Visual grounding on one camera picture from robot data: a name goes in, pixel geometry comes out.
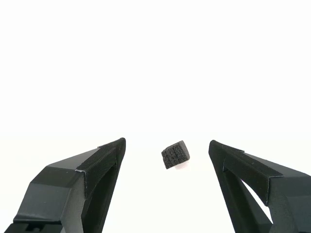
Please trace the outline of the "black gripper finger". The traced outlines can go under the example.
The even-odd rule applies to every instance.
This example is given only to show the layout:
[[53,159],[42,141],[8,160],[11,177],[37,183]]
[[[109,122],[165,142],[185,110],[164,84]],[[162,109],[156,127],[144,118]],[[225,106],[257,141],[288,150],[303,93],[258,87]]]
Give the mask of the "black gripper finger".
[[30,182],[8,233],[101,233],[126,140],[46,166]]
[[309,233],[311,177],[215,140],[208,150],[237,233]]

